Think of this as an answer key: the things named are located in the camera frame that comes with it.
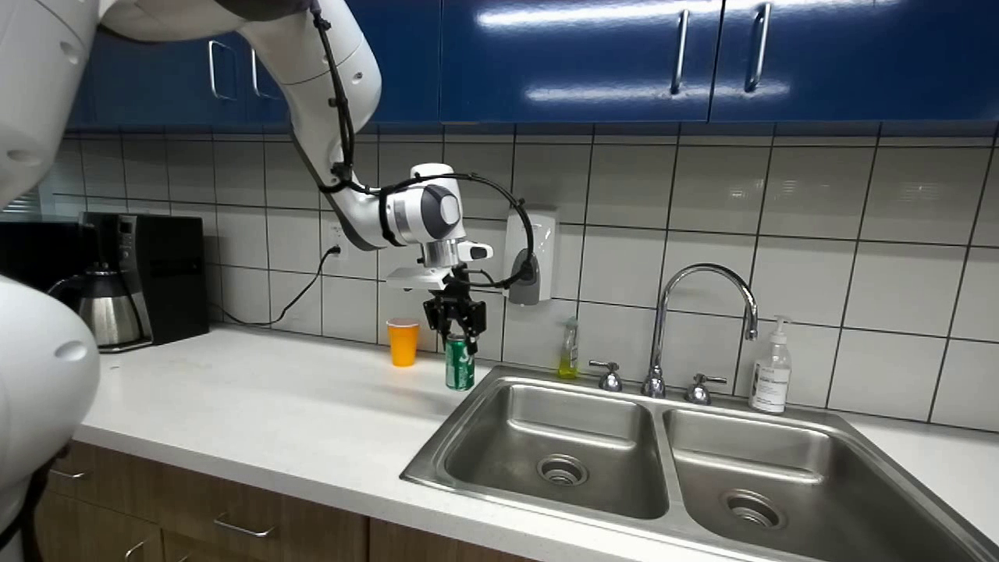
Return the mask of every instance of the double sink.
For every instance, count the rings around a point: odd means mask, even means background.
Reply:
[[[737,560],[999,560],[835,416],[647,400],[502,368],[404,477]]]

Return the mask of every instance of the sink drain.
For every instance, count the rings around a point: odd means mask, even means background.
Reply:
[[[756,490],[731,490],[729,495],[729,512],[737,516],[745,524],[758,524],[758,528],[780,528],[783,516],[776,505],[772,505],[768,498],[756,495]]]
[[[555,483],[555,486],[579,486],[590,477],[586,467],[565,453],[553,453],[541,460],[537,472],[546,483]]]

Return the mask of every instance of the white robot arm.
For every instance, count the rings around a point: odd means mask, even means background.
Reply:
[[[444,337],[460,326],[474,349],[485,306],[469,297],[465,266],[493,249],[465,237],[449,166],[423,164],[392,189],[354,176],[354,132],[377,106],[381,71],[343,0],[105,0],[103,25],[135,41],[241,31],[284,92],[293,139],[354,247],[420,245],[423,261],[388,281],[430,291],[429,321]]]
[[[430,291],[430,326],[440,333],[460,326],[474,352],[485,306],[469,297],[465,266],[489,247],[465,241],[449,166],[415,166],[392,189],[363,189],[354,176],[354,132],[377,106],[381,71],[343,0],[0,0],[0,209],[53,166],[100,23],[135,41],[241,31],[282,86],[293,139],[349,241],[423,245],[423,266],[398,277]],[[81,320],[0,277],[0,538],[95,391],[98,347]],[[0,562],[18,562],[16,545],[0,545]]]

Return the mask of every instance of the lower cabinet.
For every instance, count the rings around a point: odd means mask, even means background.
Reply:
[[[460,540],[444,540],[411,528],[372,521],[367,562],[512,562],[516,556],[480,551]]]
[[[83,443],[51,470],[34,545],[40,562],[512,562]]]

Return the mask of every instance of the white countertop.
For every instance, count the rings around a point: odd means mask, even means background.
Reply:
[[[463,396],[440,359],[398,371],[372,347],[216,328],[105,357],[74,438],[529,560],[717,560],[401,482]],[[849,421],[999,545],[997,435]]]

